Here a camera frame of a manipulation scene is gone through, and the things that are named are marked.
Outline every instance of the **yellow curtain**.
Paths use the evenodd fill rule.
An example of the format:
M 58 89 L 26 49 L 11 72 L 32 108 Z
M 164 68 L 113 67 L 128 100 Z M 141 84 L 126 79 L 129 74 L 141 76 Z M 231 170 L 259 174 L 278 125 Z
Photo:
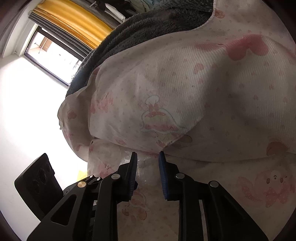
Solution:
M 35 14 L 59 26 L 91 49 L 95 49 L 112 29 L 96 16 L 70 0 L 45 0 Z

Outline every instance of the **window frame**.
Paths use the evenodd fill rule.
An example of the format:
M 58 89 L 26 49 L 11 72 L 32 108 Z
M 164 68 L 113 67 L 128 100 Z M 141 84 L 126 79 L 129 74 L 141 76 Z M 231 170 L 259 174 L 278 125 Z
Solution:
M 49 40 L 51 40 L 55 44 L 59 45 L 64 50 L 66 50 L 67 52 L 69 52 L 70 54 L 72 54 L 74 57 L 76 57 L 78 60 L 83 61 L 84 58 L 82 56 L 80 56 L 78 53 L 76 53 L 74 50 L 72 50 L 70 47 L 68 47 L 66 44 L 64 44 L 63 42 L 61 42 L 60 40 L 58 40 L 57 38 L 55 38 L 51 34 L 49 34 L 46 31 L 44 31 L 41 26 L 38 25 L 38 27 L 34 31 L 32 37 L 31 37 L 31 39 L 30 39 L 30 41 L 29 41 L 29 43 L 28 43 L 28 45 L 27 45 L 27 47 L 25 49 L 24 56 L 26 56 L 29 60 L 31 60 L 34 64 L 36 64 L 39 68 L 41 68 L 42 70 L 44 70 L 46 73 L 48 73 L 49 75 L 51 75 L 53 78 L 57 79 L 63 85 L 65 85 L 66 87 L 69 87 L 69 84 L 67 82 L 65 82 L 60 77 L 56 76 L 53 72 L 51 72 L 50 70 L 48 70 L 47 68 L 45 68 L 42 64 L 40 64 L 35 58 L 33 58 L 28 53 L 29 50 L 30 50 L 30 46 L 33 43 L 33 40 L 36 37 L 37 33 L 42 34 L 44 37 L 48 38 Z

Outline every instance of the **pink patterned fabric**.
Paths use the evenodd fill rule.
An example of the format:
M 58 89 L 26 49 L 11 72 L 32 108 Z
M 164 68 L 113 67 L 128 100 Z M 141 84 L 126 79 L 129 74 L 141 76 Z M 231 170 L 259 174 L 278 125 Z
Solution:
M 177 240 L 157 154 L 219 181 L 273 240 L 296 207 L 295 43 L 261 0 L 218 0 L 198 29 L 108 58 L 62 103 L 60 126 L 89 174 L 138 153 L 138 189 L 118 205 L 119 240 Z

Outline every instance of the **fuzzy gray fabric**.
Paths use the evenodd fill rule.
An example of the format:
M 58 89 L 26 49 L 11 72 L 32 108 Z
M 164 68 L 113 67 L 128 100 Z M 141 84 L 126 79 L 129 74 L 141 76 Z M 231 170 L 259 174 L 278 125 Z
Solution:
M 132 16 L 83 60 L 66 96 L 86 86 L 92 71 L 108 57 L 165 34 L 197 28 L 212 11 L 213 0 L 162 0 L 153 10 Z

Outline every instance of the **silver screw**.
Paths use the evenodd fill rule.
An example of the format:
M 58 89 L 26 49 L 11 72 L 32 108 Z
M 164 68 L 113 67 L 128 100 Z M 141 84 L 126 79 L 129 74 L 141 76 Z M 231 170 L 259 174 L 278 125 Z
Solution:
M 117 180 L 117 179 L 120 178 L 120 175 L 119 175 L 118 173 L 114 173 L 114 174 L 111 176 L 111 178 L 112 178 L 113 180 Z
M 211 182 L 210 182 L 210 186 L 211 186 L 212 188 L 217 188 L 217 187 L 219 186 L 219 183 L 216 182 L 216 181 L 211 181 Z
M 79 183 L 77 184 L 77 186 L 78 186 L 79 188 L 84 188 L 84 187 L 86 186 L 86 182 L 79 182 Z
M 177 173 L 176 174 L 176 178 L 178 178 L 178 179 L 183 179 L 184 177 L 185 177 L 184 173 Z

